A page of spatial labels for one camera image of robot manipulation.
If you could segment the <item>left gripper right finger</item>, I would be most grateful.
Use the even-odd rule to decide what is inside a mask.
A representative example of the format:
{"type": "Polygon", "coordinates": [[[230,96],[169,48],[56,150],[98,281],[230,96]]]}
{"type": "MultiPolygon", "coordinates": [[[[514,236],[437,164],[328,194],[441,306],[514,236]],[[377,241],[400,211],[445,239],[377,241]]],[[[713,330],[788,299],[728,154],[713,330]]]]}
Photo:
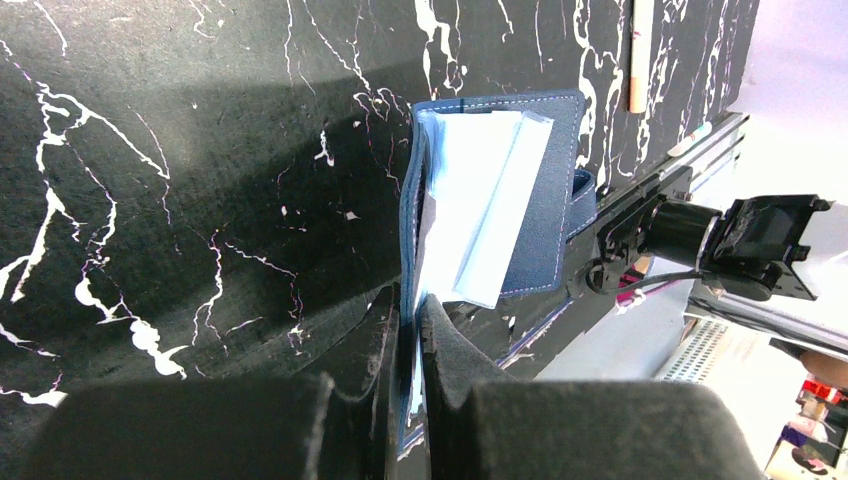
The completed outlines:
{"type": "Polygon", "coordinates": [[[657,381],[520,381],[419,309],[435,479],[759,479],[724,402],[657,381]]]}

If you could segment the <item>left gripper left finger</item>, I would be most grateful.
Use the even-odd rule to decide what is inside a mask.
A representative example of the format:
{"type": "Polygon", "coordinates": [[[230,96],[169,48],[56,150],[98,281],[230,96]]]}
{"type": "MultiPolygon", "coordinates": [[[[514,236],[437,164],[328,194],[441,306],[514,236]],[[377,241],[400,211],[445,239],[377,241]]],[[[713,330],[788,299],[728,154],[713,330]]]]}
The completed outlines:
{"type": "Polygon", "coordinates": [[[106,384],[64,400],[24,479],[392,479],[400,288],[289,377],[106,384]]]}

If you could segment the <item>blue leather card holder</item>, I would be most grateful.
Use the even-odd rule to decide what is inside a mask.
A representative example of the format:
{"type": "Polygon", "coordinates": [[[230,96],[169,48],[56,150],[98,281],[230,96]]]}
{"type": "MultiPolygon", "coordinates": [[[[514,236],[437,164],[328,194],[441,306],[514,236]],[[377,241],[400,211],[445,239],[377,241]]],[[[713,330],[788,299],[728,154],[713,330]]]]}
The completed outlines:
{"type": "Polygon", "coordinates": [[[419,310],[428,295],[491,310],[561,286],[569,240],[597,216],[576,164],[576,89],[419,102],[399,203],[401,443],[421,422],[419,310]]]}

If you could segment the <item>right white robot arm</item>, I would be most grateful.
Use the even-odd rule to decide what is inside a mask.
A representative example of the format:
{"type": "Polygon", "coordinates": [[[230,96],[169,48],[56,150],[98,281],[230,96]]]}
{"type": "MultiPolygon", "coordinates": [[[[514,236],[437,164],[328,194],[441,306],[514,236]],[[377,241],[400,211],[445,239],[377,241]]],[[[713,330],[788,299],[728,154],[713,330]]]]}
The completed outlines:
{"type": "Polygon", "coordinates": [[[842,354],[845,327],[763,307],[775,296],[816,300],[811,276],[795,266],[820,257],[813,234],[847,230],[838,205],[817,195],[771,195],[736,200],[722,212],[689,202],[691,177],[689,167],[655,174],[604,206],[566,249],[569,295],[611,303],[652,285],[693,280],[727,298],[698,295],[702,310],[842,354]]]}

